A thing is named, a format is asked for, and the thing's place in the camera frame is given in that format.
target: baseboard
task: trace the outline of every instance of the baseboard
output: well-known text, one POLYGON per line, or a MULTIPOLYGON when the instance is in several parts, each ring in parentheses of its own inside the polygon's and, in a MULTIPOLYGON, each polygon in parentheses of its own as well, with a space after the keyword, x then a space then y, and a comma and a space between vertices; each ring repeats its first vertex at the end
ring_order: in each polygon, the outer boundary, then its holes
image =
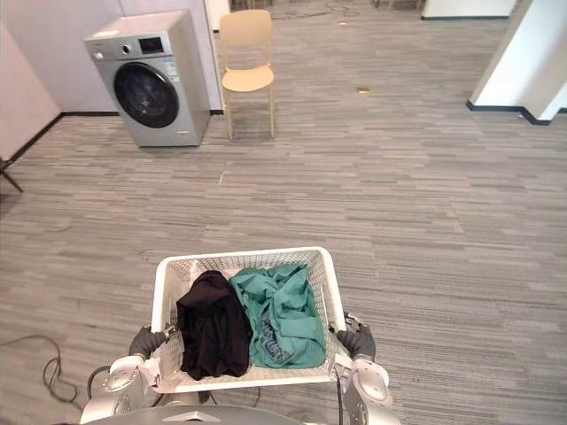
POLYGON ((522 106, 482 106, 475 105, 470 100, 467 100, 467 108, 471 111, 484 111, 484 112, 521 112, 522 106))
POLYGON ((534 126, 548 126, 551 123, 551 120, 538 120, 535 118, 531 112, 525 109, 523 106, 476 106, 470 100, 467 100, 467 108, 471 111, 479 111, 479 112, 520 112, 524 115, 530 124, 534 126))
POLYGON ((12 155, 8 162, 13 164, 16 160, 21 157, 26 151, 31 148, 35 142, 42 138, 42 136, 47 133, 59 120, 63 117, 117 117, 119 114, 114 111, 70 111, 61 112, 57 117, 51 120, 44 128, 39 130, 34 137, 29 139, 26 144, 18 149, 16 153, 12 155))
POLYGON ((421 20, 487 20, 508 19, 508 16, 422 16, 421 20))
POLYGON ((27 141, 26 144, 24 144, 21 148, 19 148, 16 153, 14 153, 10 159, 8 159, 8 162, 10 164, 13 164, 14 162, 16 162, 16 160, 21 157, 24 153, 26 153, 26 151, 31 148, 35 142, 37 142, 39 139, 42 138, 42 136, 47 133, 50 128, 52 128, 55 124, 57 124, 57 122, 59 120, 61 120, 63 118, 64 114, 61 112, 60 114, 58 114, 57 117, 55 117, 53 120, 51 120, 44 128, 42 128, 41 130, 39 130, 34 137, 32 137, 31 139, 29 139, 27 141))
POLYGON ((116 111, 70 111, 62 112, 64 117, 118 117, 116 111))
POLYGON ((533 124, 534 126, 548 126, 549 124, 551 124, 551 120, 538 120, 537 118, 535 118, 531 112, 529 112, 527 109, 525 109, 522 106, 522 110, 520 111, 522 113, 522 115, 524 115, 524 117, 530 121, 530 124, 533 124))

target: front-load washing machine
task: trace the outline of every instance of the front-load washing machine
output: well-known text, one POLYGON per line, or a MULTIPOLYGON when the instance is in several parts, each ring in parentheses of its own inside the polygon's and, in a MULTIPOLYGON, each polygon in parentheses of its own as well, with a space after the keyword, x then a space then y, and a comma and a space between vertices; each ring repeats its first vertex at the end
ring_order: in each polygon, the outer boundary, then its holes
POLYGON ((210 112, 188 12, 119 18, 85 44, 138 145, 201 143, 210 112))

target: green clothing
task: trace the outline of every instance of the green clothing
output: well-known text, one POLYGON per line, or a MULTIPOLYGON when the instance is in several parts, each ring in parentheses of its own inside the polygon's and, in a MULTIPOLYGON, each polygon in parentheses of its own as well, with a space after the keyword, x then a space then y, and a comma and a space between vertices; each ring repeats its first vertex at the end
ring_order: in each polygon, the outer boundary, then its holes
POLYGON ((261 367, 319 367, 325 335, 307 283, 307 266, 245 268, 230 283, 250 326, 250 360, 261 367))

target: floor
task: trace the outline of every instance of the floor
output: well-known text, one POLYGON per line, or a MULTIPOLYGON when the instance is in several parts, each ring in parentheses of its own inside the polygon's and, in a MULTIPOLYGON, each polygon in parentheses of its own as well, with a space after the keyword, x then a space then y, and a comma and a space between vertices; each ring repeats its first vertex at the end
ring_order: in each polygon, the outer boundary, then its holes
MULTIPOLYGON (((236 100, 231 142, 222 116, 197 149, 69 117, 11 167, 25 193, 1 183, 0 341, 56 339, 84 405, 89 372, 150 322, 163 258, 321 245, 403 424, 564 424, 567 115, 534 127, 464 106, 508 22, 274 3, 275 138, 262 93, 236 100)), ((78 420, 41 384, 52 355, 2 350, 0 422, 78 420)), ((338 421, 333 384, 266 388, 260 407, 338 421)))

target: chair seat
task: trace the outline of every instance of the chair seat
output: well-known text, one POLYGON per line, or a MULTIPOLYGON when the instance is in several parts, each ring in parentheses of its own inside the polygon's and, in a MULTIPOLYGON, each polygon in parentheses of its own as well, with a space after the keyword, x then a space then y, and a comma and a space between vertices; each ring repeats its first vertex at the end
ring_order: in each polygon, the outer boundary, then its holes
POLYGON ((229 69, 222 77, 222 86, 230 91, 247 92, 263 89, 274 80, 268 65, 253 69, 229 69))

